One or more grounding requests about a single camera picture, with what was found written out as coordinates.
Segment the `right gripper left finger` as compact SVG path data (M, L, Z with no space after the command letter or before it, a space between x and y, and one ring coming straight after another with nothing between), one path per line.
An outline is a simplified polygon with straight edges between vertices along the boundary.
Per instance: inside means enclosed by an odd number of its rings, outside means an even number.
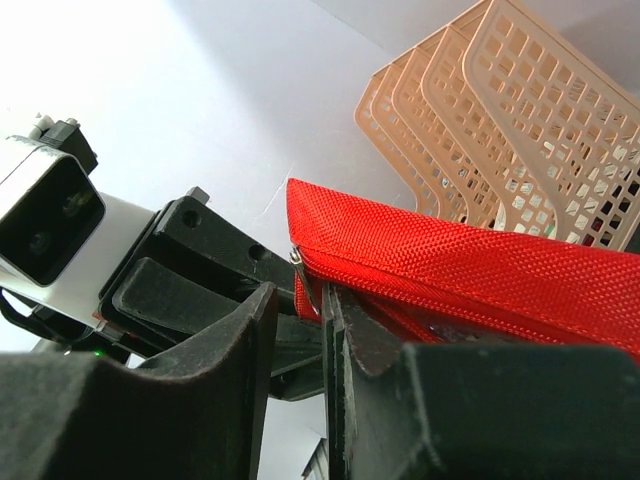
M278 317L265 283L131 369L92 353L1 358L5 479L253 479Z

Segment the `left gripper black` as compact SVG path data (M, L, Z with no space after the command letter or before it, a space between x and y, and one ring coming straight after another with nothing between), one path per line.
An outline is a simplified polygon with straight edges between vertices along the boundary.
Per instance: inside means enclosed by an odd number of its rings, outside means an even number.
M321 327L294 308L292 265L192 195L147 220L102 287L101 336L143 358L231 314L265 282L276 286L278 326L270 395L324 392Z

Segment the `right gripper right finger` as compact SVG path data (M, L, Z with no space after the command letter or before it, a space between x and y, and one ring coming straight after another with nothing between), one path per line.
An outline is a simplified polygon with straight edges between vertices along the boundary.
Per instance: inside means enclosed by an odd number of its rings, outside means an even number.
M639 368L607 347L405 343L323 290L333 479L635 479Z

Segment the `red first aid kit pouch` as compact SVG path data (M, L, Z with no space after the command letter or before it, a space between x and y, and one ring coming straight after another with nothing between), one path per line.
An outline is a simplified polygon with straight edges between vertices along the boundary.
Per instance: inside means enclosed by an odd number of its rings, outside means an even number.
M307 277L351 288L419 338L403 305L537 343L639 353L639 258L476 228L298 179L289 236Z

